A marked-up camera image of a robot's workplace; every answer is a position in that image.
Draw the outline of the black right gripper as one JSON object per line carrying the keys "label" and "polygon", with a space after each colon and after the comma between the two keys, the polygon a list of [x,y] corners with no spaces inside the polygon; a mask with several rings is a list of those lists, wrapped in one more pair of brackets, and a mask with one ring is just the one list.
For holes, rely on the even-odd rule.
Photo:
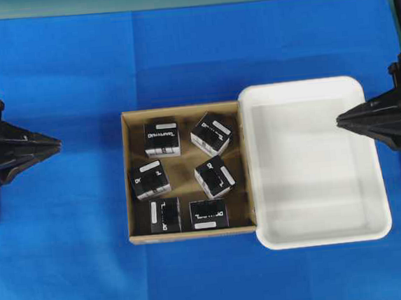
{"label": "black right gripper", "polygon": [[[365,103],[337,116],[337,126],[356,134],[367,136],[401,151],[401,53],[398,60],[388,67],[394,87]],[[373,119],[370,129],[349,123],[354,120]]]}

